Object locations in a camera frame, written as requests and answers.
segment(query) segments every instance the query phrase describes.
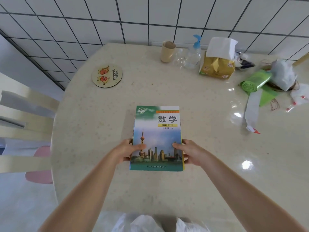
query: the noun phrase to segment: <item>pink stool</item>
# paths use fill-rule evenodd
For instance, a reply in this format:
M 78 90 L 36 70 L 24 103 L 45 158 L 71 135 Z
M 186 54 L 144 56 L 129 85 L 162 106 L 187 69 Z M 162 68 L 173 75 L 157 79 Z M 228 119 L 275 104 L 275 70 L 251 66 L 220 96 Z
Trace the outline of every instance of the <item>pink stool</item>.
M 35 157 L 50 156 L 50 146 L 42 146 L 34 153 Z M 25 177 L 28 181 L 41 184 L 52 184 L 52 171 L 42 170 L 35 172 L 26 172 Z

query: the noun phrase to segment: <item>forearm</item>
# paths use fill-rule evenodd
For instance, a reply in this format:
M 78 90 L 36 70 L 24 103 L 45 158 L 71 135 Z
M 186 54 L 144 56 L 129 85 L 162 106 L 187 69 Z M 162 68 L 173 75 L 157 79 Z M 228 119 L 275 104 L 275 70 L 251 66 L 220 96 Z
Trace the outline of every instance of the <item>forearm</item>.
M 92 231 L 117 161 L 108 153 L 58 205 L 39 231 Z
M 208 151 L 200 164 L 247 231 L 306 231 L 291 215 Z

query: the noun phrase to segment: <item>beige cup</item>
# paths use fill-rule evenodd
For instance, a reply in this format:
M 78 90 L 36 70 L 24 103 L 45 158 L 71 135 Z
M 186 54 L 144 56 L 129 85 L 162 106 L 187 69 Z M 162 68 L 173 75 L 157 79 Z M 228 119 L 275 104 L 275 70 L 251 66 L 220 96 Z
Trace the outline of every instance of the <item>beige cup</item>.
M 169 63 L 171 61 L 175 48 L 175 43 L 171 41 L 164 41 L 161 50 L 161 61 L 164 63 Z

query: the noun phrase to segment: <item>round coaster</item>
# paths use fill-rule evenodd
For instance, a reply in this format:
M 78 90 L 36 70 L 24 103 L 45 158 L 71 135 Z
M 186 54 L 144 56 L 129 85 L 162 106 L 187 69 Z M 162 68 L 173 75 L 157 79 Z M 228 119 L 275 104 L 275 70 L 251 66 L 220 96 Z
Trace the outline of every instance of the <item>round coaster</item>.
M 122 78 L 122 70 L 113 64 L 104 64 L 96 67 L 91 74 L 92 81 L 101 88 L 109 88 L 117 85 Z

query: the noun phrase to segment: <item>table top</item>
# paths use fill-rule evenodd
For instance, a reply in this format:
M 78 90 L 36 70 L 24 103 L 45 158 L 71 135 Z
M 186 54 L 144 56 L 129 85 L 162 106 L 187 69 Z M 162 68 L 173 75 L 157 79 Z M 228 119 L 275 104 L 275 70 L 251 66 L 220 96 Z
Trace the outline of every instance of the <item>table top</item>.
M 132 137 L 137 105 L 179 105 L 182 136 L 209 150 L 303 225 L 309 226 L 309 106 L 286 112 L 260 108 L 257 130 L 245 129 L 248 100 L 239 83 L 258 66 L 235 71 L 229 80 L 202 76 L 160 62 L 160 47 L 107 44 L 86 61 L 69 83 L 52 134 L 52 175 L 58 201 L 82 180 L 120 140 Z M 258 65 L 274 56 L 250 55 Z M 114 87 L 91 80 L 96 66 L 122 68 Z M 130 171 L 119 164 L 102 211 L 164 214 L 202 220 L 221 231 L 241 228 L 204 171 L 186 165 L 183 172 Z

